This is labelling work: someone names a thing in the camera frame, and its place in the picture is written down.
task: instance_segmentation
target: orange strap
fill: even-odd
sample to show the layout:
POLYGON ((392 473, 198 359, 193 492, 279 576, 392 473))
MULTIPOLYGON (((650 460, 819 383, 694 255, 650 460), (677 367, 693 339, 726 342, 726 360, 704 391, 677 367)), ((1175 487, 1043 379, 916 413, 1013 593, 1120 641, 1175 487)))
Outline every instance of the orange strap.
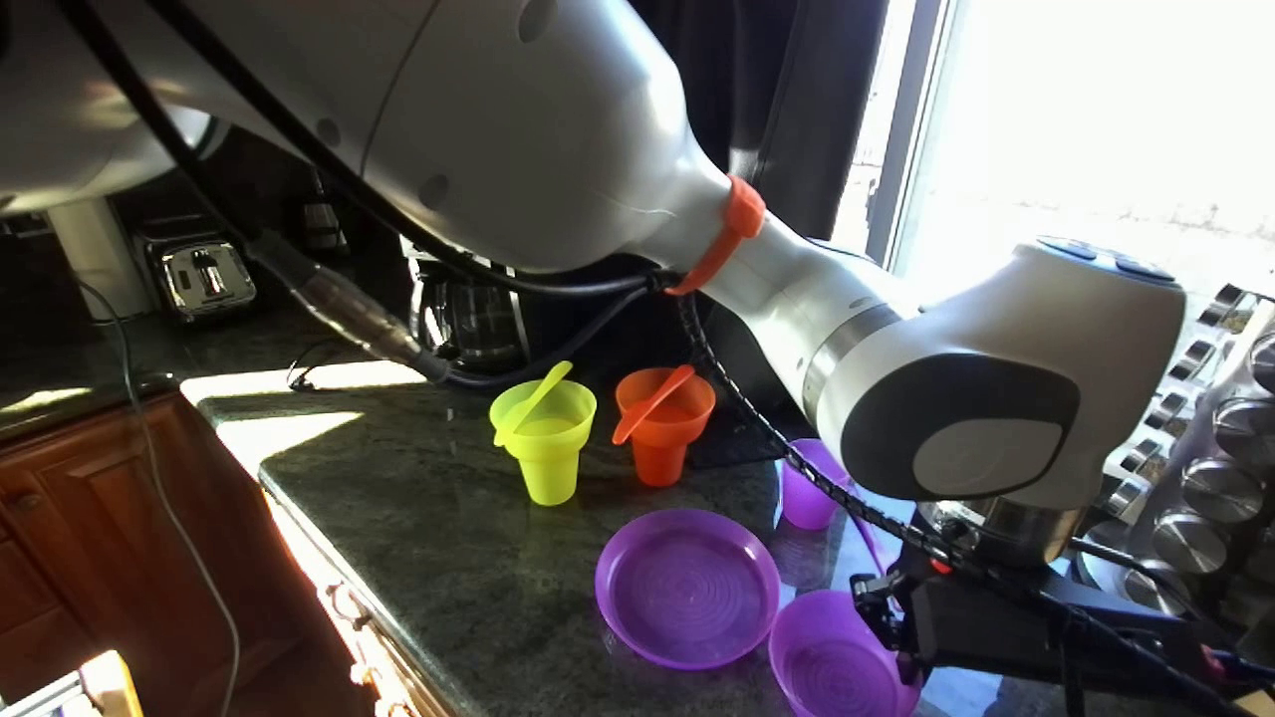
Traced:
POLYGON ((704 256, 700 256, 700 263, 682 277, 682 283, 666 288, 664 293, 682 296, 697 291, 717 276, 743 240, 752 239, 761 232, 761 225, 766 221, 766 203, 748 182, 734 175, 729 175, 729 177, 731 196, 725 204, 725 222, 722 233, 713 240, 713 245, 704 253, 704 256))

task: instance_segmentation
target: yellow cup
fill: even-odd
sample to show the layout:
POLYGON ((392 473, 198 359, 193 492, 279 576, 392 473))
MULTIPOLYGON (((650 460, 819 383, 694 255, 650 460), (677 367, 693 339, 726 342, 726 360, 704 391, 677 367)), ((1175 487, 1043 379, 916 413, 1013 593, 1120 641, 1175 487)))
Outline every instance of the yellow cup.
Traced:
MULTIPOLYGON (((499 426, 510 408, 529 398, 539 380, 518 384, 496 397, 487 411, 499 426)), ((589 440, 598 399, 575 381, 561 381, 532 408, 510 434, 505 450, 518 459, 527 492, 539 505, 558 505, 575 495, 580 449, 589 440)))

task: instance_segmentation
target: purple cup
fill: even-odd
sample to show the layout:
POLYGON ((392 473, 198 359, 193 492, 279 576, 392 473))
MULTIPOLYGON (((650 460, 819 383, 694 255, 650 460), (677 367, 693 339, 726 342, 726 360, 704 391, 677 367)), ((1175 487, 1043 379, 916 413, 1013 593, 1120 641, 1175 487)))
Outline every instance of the purple cup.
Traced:
POLYGON ((792 601, 770 630, 770 670, 798 717, 907 717, 921 699, 899 681, 848 592, 821 589, 792 601))
MULTIPOLYGON (((847 487, 850 476, 841 468, 841 464, 833 458, 833 452, 817 438, 803 438, 790 444, 827 476, 834 484, 847 487)), ((780 491, 783 492, 783 514, 788 522, 807 531, 821 531, 833 522, 836 504, 824 491, 815 487, 806 476, 798 473, 787 461, 783 463, 780 477, 780 491)))
POLYGON ((611 536, 594 597, 638 654, 676 670, 711 670, 766 639, 779 572, 757 536, 708 510, 659 510, 611 536))

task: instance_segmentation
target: orange cup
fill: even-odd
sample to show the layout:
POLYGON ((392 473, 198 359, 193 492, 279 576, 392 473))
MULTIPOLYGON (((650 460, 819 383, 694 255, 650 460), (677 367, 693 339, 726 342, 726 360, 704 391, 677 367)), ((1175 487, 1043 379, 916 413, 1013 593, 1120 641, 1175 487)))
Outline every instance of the orange cup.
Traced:
MULTIPOLYGON (((664 384, 673 369, 634 371, 616 387, 616 403, 621 415, 640 403, 664 384)), ((671 486, 682 477, 686 447, 704 432, 717 395, 709 381, 691 376, 662 401, 632 432, 634 466, 638 478, 654 486, 671 486)))

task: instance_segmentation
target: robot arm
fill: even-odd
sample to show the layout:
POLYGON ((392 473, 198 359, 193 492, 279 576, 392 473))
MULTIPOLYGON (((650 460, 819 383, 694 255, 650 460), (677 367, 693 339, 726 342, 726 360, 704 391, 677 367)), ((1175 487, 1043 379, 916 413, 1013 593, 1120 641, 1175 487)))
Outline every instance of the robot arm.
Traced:
MULTIPOLYGON (((687 272, 720 230, 729 181, 691 134, 676 68, 625 0, 187 4, 376 191, 476 254, 565 270, 631 253, 687 272)), ((9 11, 0 91, 59 119, 42 128, 43 147, 73 189, 110 143, 66 154, 48 138, 108 138, 102 112, 121 122, 127 107, 50 4, 9 11)), ((167 103, 287 147, 143 0, 101 11, 167 103)), ((8 209, 56 203, 47 158, 20 133, 0 142, 8 209)), ((1003 495, 1001 515, 1070 513, 1096 492, 1181 323, 1181 288, 1135 269, 1020 246, 987 282, 919 313, 871 262, 768 214, 704 291, 743 319, 863 485, 917 500, 1003 495)))

